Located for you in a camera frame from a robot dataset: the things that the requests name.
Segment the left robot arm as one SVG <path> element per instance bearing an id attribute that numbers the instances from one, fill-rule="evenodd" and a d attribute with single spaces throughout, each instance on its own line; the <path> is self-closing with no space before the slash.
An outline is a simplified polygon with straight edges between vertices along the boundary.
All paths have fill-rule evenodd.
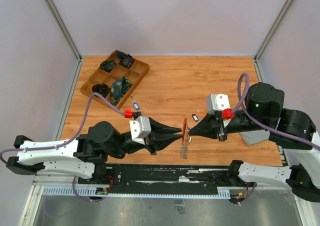
<path id="1" fill-rule="evenodd" d="M 140 150 L 156 155 L 183 137 L 180 128 L 141 115 L 129 121 L 129 127 L 128 132 L 120 133 L 111 123 L 101 121 L 74 139 L 47 142 L 19 135 L 14 142 L 17 154 L 5 166 L 17 175 L 58 173 L 101 184 L 107 179 L 104 166 L 109 157 L 123 159 Z"/>

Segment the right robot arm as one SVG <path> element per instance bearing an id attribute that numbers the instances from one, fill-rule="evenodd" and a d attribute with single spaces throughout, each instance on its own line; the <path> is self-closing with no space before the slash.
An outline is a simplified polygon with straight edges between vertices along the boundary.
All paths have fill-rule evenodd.
<path id="1" fill-rule="evenodd" d="M 269 141 L 295 155 L 297 165 L 263 166 L 233 160 L 226 173 L 232 186 L 267 184 L 291 190 L 297 197 L 320 201 L 320 136 L 308 114 L 284 108 L 285 93 L 268 83 L 238 91 L 241 110 L 207 113 L 189 135 L 226 141 L 229 134 L 265 130 Z"/>

